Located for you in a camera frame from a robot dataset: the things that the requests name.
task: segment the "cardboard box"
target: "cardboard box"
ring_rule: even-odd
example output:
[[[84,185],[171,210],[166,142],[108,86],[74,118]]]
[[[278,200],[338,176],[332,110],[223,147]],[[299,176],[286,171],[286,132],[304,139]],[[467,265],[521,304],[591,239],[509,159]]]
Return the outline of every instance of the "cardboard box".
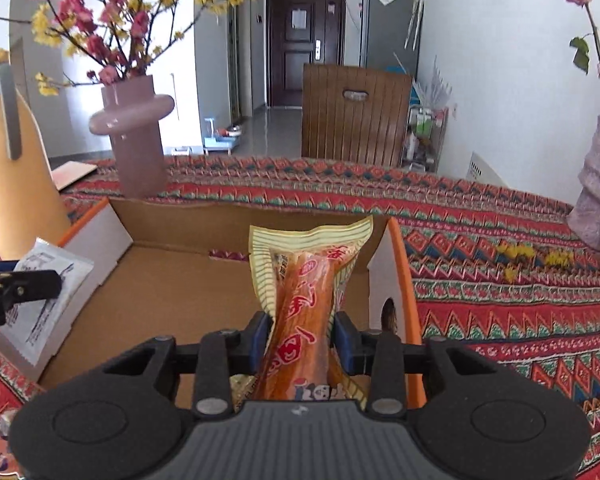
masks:
[[[0,350],[27,377],[50,388],[157,335],[174,335],[186,344],[214,330],[243,328],[260,309],[247,261],[251,225],[307,231],[362,218],[221,203],[104,200],[62,240],[65,249],[95,266],[56,324],[38,365],[26,362],[1,334]],[[344,309],[359,329],[379,329],[389,298],[398,335],[419,344],[400,226],[394,218],[375,216]],[[386,319],[391,314],[385,309]],[[409,377],[408,390],[410,406],[424,403],[417,376]],[[177,404],[189,406],[191,394],[192,378],[183,378]]]

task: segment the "wooden chair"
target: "wooden chair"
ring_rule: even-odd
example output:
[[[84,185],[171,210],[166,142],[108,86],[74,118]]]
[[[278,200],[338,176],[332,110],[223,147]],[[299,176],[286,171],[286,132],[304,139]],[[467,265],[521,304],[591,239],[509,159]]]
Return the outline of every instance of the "wooden chair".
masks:
[[[303,78],[302,156],[400,165],[411,77],[306,64]]]

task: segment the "bottle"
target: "bottle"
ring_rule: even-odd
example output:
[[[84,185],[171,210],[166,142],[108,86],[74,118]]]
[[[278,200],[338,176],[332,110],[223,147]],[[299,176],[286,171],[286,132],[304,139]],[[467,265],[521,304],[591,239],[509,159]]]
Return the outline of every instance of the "bottle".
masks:
[[[0,49],[0,257],[18,260],[38,237],[58,243],[71,223],[8,57]]]

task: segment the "brown door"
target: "brown door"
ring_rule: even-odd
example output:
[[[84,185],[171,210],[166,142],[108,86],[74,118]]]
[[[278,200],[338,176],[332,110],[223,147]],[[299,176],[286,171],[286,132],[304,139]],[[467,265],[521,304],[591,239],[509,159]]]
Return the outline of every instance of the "brown door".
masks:
[[[302,106],[306,63],[341,64],[342,0],[267,0],[269,105]]]

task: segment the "vase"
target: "vase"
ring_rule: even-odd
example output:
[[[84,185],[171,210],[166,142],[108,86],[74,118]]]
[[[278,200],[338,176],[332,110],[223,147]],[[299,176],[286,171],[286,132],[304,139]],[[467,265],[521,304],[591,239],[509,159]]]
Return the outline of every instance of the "vase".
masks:
[[[36,238],[57,244],[69,227],[40,130],[0,51],[0,257],[19,260]]]
[[[122,193],[145,198],[165,191],[158,121],[173,110],[173,98],[156,95],[153,76],[145,75],[103,86],[102,101],[104,109],[91,117],[89,129],[109,136]]]
[[[567,224],[584,243],[600,251],[600,117],[578,179],[582,192],[567,216]]]

